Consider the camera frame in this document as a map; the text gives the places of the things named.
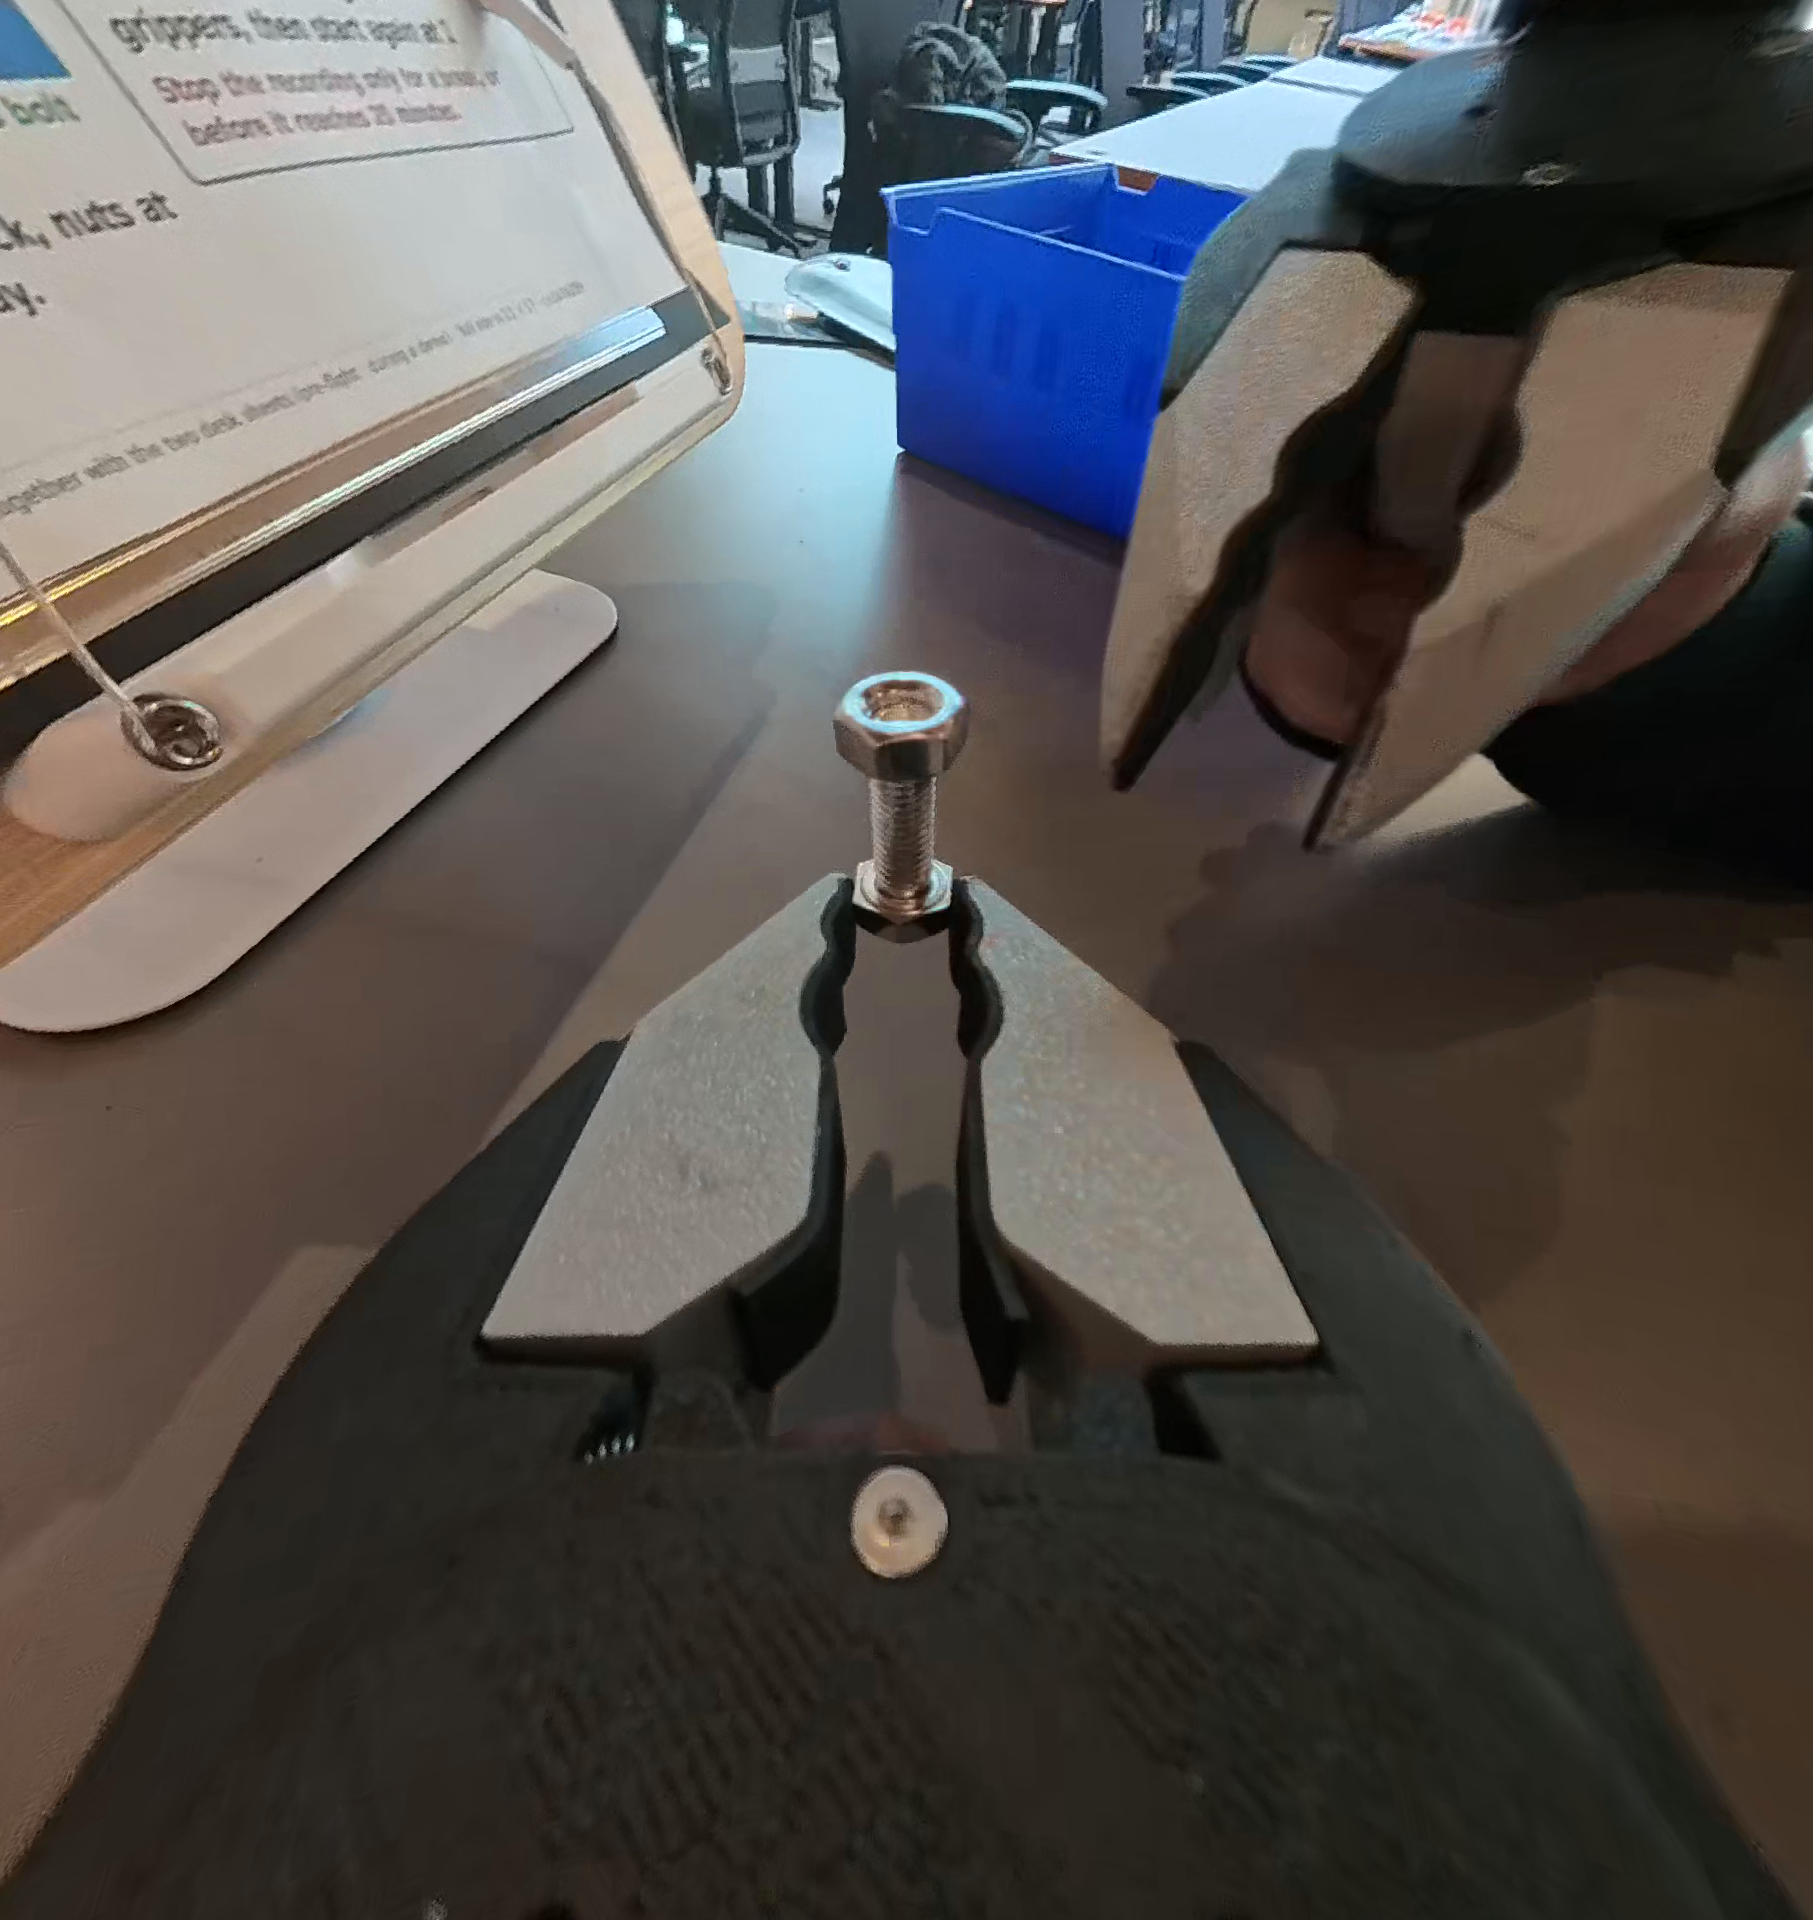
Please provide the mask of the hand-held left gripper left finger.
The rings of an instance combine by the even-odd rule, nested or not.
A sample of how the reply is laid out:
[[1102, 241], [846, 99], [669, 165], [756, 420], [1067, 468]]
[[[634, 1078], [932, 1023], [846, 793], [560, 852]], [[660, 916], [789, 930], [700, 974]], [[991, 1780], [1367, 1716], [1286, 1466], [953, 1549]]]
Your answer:
[[818, 1347], [839, 1297], [850, 893], [814, 882], [633, 1028], [487, 1315], [488, 1352], [773, 1390]]

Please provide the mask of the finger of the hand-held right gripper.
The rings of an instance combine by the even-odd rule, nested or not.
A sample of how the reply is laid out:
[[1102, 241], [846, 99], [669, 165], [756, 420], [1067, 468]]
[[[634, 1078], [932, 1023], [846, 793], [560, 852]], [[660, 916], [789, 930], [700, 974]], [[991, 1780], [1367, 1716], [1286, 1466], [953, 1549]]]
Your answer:
[[1722, 500], [1718, 445], [1789, 281], [1668, 264], [1554, 305], [1518, 380], [1514, 468], [1463, 518], [1308, 846], [1422, 801], [1662, 577]]
[[1233, 664], [1279, 531], [1414, 310], [1414, 287], [1366, 254], [1201, 249], [1107, 633], [1102, 767], [1115, 790], [1141, 782]]

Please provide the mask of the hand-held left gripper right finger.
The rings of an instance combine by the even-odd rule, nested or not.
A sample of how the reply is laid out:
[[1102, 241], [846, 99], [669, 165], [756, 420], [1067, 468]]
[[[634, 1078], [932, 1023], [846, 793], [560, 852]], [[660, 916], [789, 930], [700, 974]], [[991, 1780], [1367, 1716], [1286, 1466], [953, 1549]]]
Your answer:
[[947, 935], [961, 1302], [987, 1401], [1313, 1360], [1175, 1039], [977, 879], [957, 882]]

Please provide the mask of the steel bolt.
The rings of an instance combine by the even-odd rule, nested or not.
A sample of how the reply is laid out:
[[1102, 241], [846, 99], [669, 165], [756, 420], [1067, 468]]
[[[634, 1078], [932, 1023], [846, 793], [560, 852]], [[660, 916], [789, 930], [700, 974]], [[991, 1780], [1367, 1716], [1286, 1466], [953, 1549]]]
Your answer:
[[854, 874], [851, 905], [872, 938], [912, 944], [947, 923], [957, 878], [937, 852], [939, 779], [869, 779], [871, 855]]

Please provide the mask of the steel hex nut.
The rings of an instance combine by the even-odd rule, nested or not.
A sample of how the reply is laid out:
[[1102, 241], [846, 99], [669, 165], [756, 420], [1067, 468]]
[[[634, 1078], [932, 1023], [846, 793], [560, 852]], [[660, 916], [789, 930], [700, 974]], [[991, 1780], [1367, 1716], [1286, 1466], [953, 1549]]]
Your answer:
[[953, 683], [880, 672], [850, 686], [833, 712], [839, 754], [875, 782], [941, 778], [964, 750], [970, 709]]

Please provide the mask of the person's right forearm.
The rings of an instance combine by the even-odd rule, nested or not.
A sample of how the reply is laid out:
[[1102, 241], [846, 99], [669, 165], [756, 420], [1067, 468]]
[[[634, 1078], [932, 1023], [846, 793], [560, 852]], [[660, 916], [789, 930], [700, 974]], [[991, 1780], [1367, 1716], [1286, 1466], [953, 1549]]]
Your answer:
[[1813, 890], [1813, 493], [1702, 627], [1484, 754], [1560, 819]]

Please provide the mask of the person's right hand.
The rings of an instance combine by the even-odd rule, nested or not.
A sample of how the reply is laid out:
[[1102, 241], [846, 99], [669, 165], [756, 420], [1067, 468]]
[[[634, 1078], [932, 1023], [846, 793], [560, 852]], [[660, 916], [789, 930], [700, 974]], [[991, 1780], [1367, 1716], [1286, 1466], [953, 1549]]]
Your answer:
[[[1592, 695], [1668, 655], [1722, 613], [1788, 525], [1809, 474], [1803, 442], [1756, 463], [1662, 581], [1593, 641], [1543, 702]], [[1341, 750], [1389, 686], [1434, 593], [1430, 565], [1373, 541], [1345, 496], [1326, 496], [1294, 517], [1274, 546], [1246, 629], [1242, 678], [1279, 725]]]

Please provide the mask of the blue plastic bin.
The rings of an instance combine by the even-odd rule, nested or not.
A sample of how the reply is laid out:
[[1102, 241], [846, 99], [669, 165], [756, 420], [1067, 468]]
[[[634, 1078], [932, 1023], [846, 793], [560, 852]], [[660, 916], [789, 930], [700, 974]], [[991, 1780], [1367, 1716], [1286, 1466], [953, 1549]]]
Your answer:
[[1185, 274], [1244, 196], [1080, 164], [883, 200], [897, 447], [1125, 539]]

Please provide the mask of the white table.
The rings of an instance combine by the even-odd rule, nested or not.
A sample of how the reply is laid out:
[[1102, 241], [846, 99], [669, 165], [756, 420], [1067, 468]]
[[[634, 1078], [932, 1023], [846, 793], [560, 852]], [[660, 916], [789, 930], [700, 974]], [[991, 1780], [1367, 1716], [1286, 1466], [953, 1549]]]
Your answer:
[[1259, 83], [1071, 140], [1054, 151], [1053, 164], [1189, 181], [1244, 199], [1265, 188], [1294, 155], [1336, 148], [1355, 108], [1402, 71], [1390, 63], [1302, 61]]

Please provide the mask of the pale rounded object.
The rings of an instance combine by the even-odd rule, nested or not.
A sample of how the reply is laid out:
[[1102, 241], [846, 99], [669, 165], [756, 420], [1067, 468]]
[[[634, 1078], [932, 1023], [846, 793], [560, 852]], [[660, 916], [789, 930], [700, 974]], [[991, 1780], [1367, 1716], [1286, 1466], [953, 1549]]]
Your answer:
[[818, 254], [797, 262], [782, 281], [789, 303], [846, 344], [892, 360], [894, 270], [866, 254]]

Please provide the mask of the wooden document stand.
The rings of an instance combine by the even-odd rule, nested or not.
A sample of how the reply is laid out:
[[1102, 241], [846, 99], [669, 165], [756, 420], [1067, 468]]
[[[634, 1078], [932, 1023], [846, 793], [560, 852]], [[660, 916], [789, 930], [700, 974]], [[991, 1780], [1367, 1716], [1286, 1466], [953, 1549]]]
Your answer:
[[535, 5], [579, 49], [678, 246], [731, 310], [738, 385], [678, 290], [40, 581], [131, 695], [220, 723], [160, 774], [0, 565], [0, 1027], [122, 1027], [200, 992], [616, 633], [547, 572], [736, 407], [719, 245], [609, 5]]

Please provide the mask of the black office chair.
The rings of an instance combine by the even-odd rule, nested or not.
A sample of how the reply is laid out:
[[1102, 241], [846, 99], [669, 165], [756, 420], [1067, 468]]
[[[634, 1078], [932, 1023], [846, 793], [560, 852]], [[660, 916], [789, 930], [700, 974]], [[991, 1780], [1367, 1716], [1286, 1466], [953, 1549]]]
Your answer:
[[681, 155], [715, 239], [732, 231], [804, 258], [822, 233], [797, 218], [801, 140], [795, 2], [667, 5], [667, 81]]

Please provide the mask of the printed instruction sheet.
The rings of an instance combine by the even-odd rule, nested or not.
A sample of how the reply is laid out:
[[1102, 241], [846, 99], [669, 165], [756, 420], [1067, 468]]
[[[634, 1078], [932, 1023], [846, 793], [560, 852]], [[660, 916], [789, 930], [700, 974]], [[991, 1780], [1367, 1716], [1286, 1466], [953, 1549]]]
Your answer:
[[0, 5], [0, 535], [40, 581], [664, 302], [480, 5]]

